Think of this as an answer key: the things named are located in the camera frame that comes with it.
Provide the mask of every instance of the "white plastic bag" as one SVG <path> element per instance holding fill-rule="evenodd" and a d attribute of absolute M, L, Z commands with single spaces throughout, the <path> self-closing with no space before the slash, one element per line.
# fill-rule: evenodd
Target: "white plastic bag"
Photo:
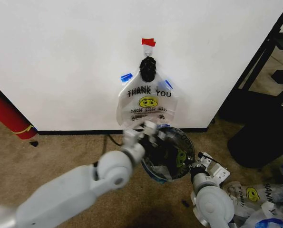
<path fill-rule="evenodd" d="M 248 218 L 266 201 L 283 202 L 283 184 L 241 186 L 240 182 L 234 181 L 225 185 L 223 189 L 234 203 L 235 215 L 243 218 Z"/>
<path fill-rule="evenodd" d="M 151 82 L 145 82 L 138 72 L 119 93 L 117 122 L 126 127 L 145 120 L 169 124 L 175 115 L 176 92 L 169 81 L 156 72 Z"/>
<path fill-rule="evenodd" d="M 265 202 L 241 228 L 283 228 L 283 213 L 273 203 Z"/>

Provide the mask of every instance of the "red cylinder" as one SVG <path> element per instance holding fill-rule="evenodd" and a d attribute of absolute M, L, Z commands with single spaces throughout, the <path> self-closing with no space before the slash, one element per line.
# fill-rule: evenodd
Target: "red cylinder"
<path fill-rule="evenodd" d="M 37 131 L 0 91 L 0 121 L 21 139 L 33 137 Z"/>

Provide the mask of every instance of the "pile of plastic bags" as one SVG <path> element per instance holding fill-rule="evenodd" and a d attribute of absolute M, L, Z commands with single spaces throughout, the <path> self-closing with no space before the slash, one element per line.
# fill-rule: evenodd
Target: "pile of plastic bags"
<path fill-rule="evenodd" d="M 234 203 L 238 228 L 283 228 L 283 184 L 241 186 L 237 181 L 223 189 Z"/>

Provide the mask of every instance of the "red tape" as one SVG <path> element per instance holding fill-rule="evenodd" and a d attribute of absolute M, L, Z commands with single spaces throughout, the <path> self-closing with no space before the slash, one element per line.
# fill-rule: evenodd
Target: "red tape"
<path fill-rule="evenodd" d="M 155 47 L 155 44 L 156 42 L 154 41 L 154 38 L 151 38 L 151 39 L 144 39 L 142 38 L 142 42 L 141 42 L 142 45 L 149 45 L 149 46 L 152 46 L 152 47 Z"/>

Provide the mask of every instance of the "blue tape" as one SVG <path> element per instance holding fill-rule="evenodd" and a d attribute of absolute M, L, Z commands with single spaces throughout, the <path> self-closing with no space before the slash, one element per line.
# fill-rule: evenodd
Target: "blue tape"
<path fill-rule="evenodd" d="M 168 82 L 168 80 L 166 80 L 165 82 L 171 87 L 171 89 L 173 89 L 173 87 L 172 87 L 171 84 Z"/>
<path fill-rule="evenodd" d="M 121 76 L 120 79 L 122 82 L 128 82 L 132 77 L 133 75 L 130 73 L 130 74 Z"/>

